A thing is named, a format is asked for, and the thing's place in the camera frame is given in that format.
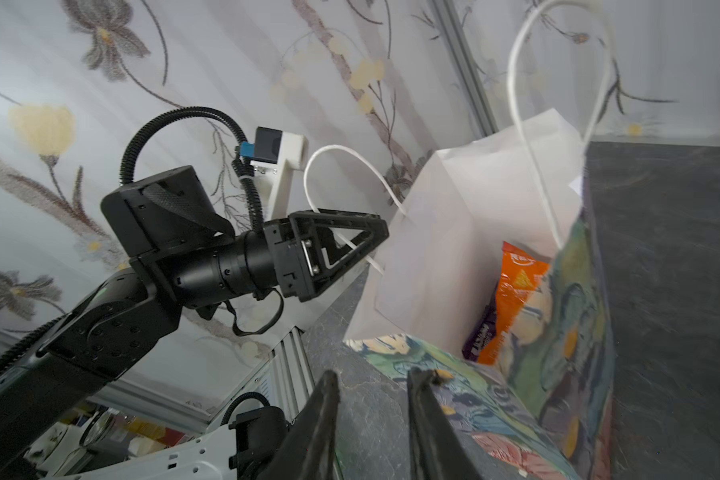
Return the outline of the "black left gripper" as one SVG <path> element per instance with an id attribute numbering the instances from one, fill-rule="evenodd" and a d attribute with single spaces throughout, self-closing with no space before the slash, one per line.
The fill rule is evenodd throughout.
<path id="1" fill-rule="evenodd" d="M 301 302 L 318 296 L 314 282 L 337 280 L 389 237 L 379 215 L 338 210 L 295 212 L 263 232 L 282 295 Z"/>

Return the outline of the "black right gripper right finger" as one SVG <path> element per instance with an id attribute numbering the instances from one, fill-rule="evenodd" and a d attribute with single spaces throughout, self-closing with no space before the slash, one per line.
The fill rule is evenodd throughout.
<path id="1" fill-rule="evenodd" d="M 441 382 L 434 370 L 414 367 L 407 374 L 411 478 L 480 479 L 434 395 Z"/>

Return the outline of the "floral paper gift bag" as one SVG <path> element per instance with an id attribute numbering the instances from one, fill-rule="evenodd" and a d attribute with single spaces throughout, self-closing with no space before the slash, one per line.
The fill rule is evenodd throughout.
<path id="1" fill-rule="evenodd" d="M 520 112 L 525 18 L 507 66 L 512 124 L 435 152 L 397 205 L 345 344 L 408 393 L 410 474 L 478 479 L 458 443 L 540 479 L 607 479 L 615 353 L 584 131 Z"/>

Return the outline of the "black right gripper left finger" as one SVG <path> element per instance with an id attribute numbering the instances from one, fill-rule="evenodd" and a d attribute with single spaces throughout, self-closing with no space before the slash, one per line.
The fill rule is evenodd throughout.
<path id="1" fill-rule="evenodd" d="M 326 370 L 284 442 L 258 479 L 336 479 L 338 376 Z"/>

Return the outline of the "orange snack bag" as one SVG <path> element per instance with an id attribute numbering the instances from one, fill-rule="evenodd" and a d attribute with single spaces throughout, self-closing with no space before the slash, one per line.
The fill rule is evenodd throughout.
<path id="1" fill-rule="evenodd" d="M 548 263 L 508 242 L 503 243 L 501 271 L 495 291 L 496 335 L 481 351 L 478 363 L 493 365 L 496 362 L 515 316 L 538 289 L 548 269 Z"/>

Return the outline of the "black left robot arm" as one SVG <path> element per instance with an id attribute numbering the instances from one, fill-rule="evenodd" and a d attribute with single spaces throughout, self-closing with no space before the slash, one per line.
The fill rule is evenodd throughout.
<path id="1" fill-rule="evenodd" d="M 266 219 L 241 153 L 232 167 L 248 204 L 251 227 L 243 233 L 216 213 L 190 166 L 136 180 L 147 142 L 188 118 L 215 120 L 246 140 L 229 115 L 203 106 L 163 113 L 134 135 L 120 185 L 101 203 L 129 267 L 0 357 L 0 478 L 20 476 L 29 446 L 173 333 L 185 310 L 209 320 L 244 296 L 312 300 L 388 238 L 387 223 L 370 213 L 303 210 Z"/>

